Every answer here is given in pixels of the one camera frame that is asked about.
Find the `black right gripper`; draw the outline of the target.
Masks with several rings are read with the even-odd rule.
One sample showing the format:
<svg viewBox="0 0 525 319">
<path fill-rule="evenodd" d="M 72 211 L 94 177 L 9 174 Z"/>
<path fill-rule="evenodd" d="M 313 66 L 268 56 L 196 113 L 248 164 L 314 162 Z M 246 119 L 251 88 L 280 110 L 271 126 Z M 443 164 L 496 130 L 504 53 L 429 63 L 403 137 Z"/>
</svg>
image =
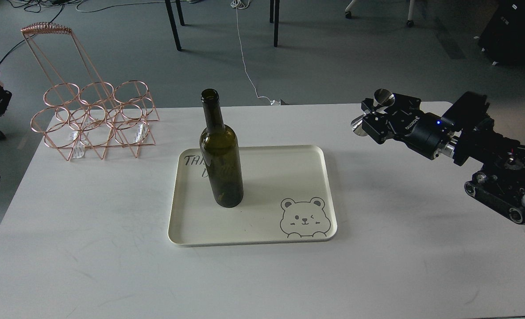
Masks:
<svg viewBox="0 0 525 319">
<path fill-rule="evenodd" d="M 412 151 L 433 160 L 451 141 L 449 129 L 441 118 L 420 110 L 421 99 L 395 93 L 395 103 L 363 100 L 363 114 L 378 113 L 379 117 L 364 117 L 363 130 L 378 144 L 387 139 L 400 141 Z"/>
</svg>

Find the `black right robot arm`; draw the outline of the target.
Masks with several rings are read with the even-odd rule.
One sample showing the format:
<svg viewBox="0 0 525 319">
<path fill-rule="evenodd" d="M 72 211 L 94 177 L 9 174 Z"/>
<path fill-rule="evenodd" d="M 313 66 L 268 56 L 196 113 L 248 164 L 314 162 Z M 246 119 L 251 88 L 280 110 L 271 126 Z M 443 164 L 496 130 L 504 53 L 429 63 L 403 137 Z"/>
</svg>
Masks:
<svg viewBox="0 0 525 319">
<path fill-rule="evenodd" d="M 519 225 L 525 224 L 525 145 L 494 130 L 487 97 L 468 91 L 439 116 L 420 109 L 417 97 L 378 89 L 362 101 L 363 114 L 351 122 L 358 136 L 376 143 L 400 141 L 433 160 L 440 155 L 462 166 L 468 158 L 483 165 L 465 182 L 471 197 Z"/>
</svg>

